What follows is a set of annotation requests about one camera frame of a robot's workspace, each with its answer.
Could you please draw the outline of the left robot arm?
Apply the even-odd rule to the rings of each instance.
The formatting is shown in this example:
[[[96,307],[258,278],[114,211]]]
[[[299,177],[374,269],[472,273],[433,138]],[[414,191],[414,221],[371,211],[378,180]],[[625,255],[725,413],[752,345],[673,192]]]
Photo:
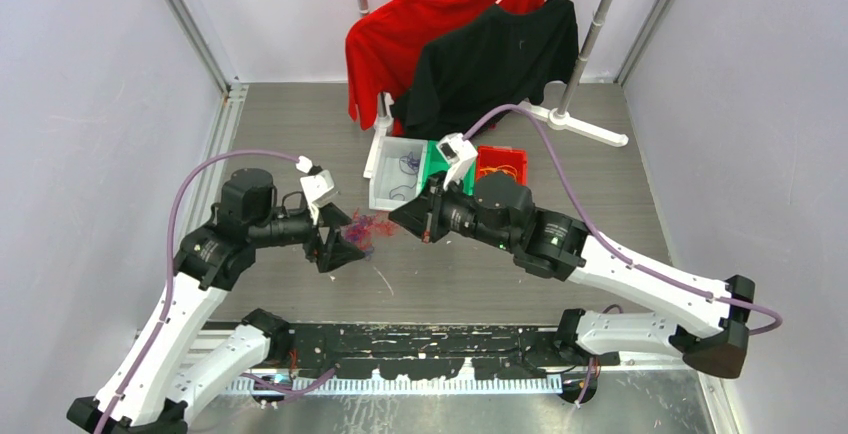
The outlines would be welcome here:
[[[321,273],[363,258],[341,234],[352,220],[332,202],[338,190],[331,173],[313,166],[300,184],[300,204],[290,210],[269,172],[249,168],[231,176],[209,220],[181,241],[158,308],[130,353],[96,395],[70,405],[72,424],[88,433],[185,433],[242,374],[292,358],[290,323],[257,308],[209,354],[180,368],[258,250],[299,245]]]

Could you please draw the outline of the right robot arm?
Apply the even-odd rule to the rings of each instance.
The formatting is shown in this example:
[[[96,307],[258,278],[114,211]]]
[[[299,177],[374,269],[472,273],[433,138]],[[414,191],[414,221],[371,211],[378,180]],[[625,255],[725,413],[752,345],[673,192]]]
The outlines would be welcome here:
[[[582,221],[536,206],[531,190],[497,172],[471,194],[430,176],[390,220],[425,243],[449,233],[511,254],[516,266],[542,279],[570,281],[613,293],[645,307],[610,314],[566,309],[555,337],[558,357],[577,365],[617,351],[674,356],[724,379],[741,375],[748,353],[753,280],[700,277],[591,233]]]

